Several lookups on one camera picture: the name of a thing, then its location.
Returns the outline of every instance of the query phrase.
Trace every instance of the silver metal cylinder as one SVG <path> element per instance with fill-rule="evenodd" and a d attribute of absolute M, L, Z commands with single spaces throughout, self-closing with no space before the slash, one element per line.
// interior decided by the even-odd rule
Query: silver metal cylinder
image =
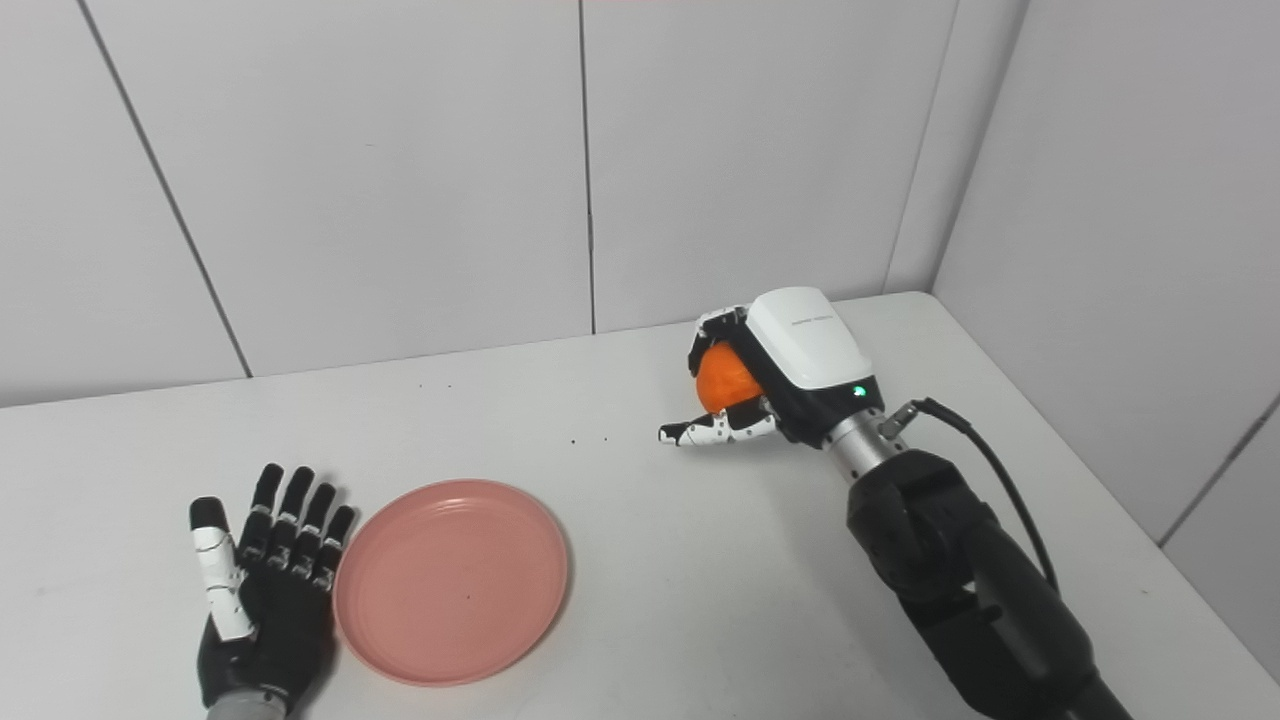
<path fill-rule="evenodd" d="M 823 450 L 846 482 L 854 483 L 877 465 L 906 451 L 901 437 L 887 439 L 879 427 L 884 414 L 876 409 L 850 415 L 827 433 Z"/>

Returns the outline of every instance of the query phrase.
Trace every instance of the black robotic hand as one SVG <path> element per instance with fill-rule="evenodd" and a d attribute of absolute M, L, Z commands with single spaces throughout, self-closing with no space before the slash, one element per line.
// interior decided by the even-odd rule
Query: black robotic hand
<path fill-rule="evenodd" d="M 262 469 L 238 550 L 230 542 L 221 501 L 201 497 L 191 505 L 212 609 L 196 661 L 206 707 L 230 692 L 260 691 L 292 712 L 333 657 L 330 591 L 355 511 L 338 507 L 325 532 L 335 491 L 321 483 L 303 515 L 315 473 L 298 468 L 275 516 L 283 477 L 279 465 Z M 225 534 L 219 536 L 219 529 Z M 218 565 L 212 556 L 219 550 L 234 559 L 221 574 L 210 570 Z"/>

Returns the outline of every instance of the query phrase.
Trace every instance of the pink plate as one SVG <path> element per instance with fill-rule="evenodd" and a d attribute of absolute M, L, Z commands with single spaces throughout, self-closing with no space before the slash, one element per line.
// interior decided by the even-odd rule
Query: pink plate
<path fill-rule="evenodd" d="M 383 507 L 347 548 L 338 634 L 393 680 L 470 683 L 534 647 L 567 577 L 559 527 L 529 495 L 489 480 L 426 486 Z"/>

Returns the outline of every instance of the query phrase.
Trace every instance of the black arm segment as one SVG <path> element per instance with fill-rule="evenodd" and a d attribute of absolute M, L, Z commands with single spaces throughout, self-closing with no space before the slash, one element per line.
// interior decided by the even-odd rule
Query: black arm segment
<path fill-rule="evenodd" d="M 1084 628 L 951 462 L 919 450 L 887 460 L 850 488 L 847 519 L 970 707 L 995 720 L 1132 720 Z"/>

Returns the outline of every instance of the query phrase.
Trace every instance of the white table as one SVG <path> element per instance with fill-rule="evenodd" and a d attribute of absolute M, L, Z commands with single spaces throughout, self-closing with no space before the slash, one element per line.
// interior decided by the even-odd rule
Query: white table
<path fill-rule="evenodd" d="M 915 293 L 837 306 L 891 405 L 933 395 L 1001 454 L 1134 717 L 1280 717 L 1280 688 L 946 310 Z M 845 529 L 820 452 L 655 442 L 699 411 L 690 333 L 0 410 L 0 716 L 200 717 L 187 503 L 220 495 L 238 527 L 276 461 L 311 464 L 366 515 L 445 478 L 511 483 L 572 551 L 558 624 L 513 667 L 421 689 L 343 652 L 310 720 L 974 717 Z M 1023 539 L 966 441 L 928 418 L 906 438 L 956 461 Z"/>

